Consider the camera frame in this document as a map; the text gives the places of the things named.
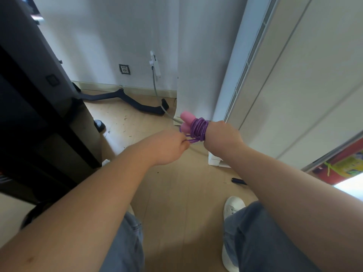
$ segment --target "leg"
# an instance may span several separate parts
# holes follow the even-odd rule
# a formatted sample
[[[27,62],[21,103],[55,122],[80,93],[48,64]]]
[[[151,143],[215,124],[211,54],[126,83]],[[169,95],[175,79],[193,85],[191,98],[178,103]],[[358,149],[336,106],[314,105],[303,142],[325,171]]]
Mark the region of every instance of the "leg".
[[[228,256],[241,271],[319,271],[258,201],[227,217],[224,229]]]
[[[130,212],[118,229],[100,272],[139,272],[144,269],[142,226]]]

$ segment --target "purple rope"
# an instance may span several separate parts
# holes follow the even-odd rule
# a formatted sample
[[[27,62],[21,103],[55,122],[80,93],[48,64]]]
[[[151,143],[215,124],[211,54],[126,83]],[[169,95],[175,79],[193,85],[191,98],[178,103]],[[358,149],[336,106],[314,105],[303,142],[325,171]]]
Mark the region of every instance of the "purple rope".
[[[206,139],[206,128],[208,127],[208,121],[204,118],[194,119],[192,125],[190,126],[190,135],[192,139],[188,140],[190,143],[195,143],[199,141],[204,141]]]

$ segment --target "person's right hand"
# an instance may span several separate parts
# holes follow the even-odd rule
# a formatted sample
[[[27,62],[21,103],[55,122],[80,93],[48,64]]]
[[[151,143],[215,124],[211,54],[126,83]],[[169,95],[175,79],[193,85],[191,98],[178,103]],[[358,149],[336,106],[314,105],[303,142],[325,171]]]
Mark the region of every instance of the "person's right hand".
[[[208,123],[204,147],[213,155],[225,159],[228,152],[243,145],[240,132],[224,121]]]

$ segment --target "hand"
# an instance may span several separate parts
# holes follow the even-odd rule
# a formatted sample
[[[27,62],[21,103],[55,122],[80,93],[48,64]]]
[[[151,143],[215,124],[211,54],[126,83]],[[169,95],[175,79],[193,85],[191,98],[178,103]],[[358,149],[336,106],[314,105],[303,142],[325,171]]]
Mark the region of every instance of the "hand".
[[[185,135],[176,130],[155,133],[137,144],[147,149],[147,154],[152,159],[152,166],[165,165],[178,160],[190,146]]]
[[[213,155],[224,160],[228,152],[242,145],[240,132],[231,124],[223,121],[208,123],[204,147]]]

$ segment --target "forearm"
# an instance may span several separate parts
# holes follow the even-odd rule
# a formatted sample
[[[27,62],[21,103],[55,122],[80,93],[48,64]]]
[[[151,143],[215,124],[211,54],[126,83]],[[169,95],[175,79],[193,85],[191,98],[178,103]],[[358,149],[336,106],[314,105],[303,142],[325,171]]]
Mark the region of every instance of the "forearm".
[[[98,271],[152,155],[127,148],[0,250],[1,271]]]
[[[321,269],[362,266],[361,201],[243,144],[231,149],[224,160],[292,242]]]

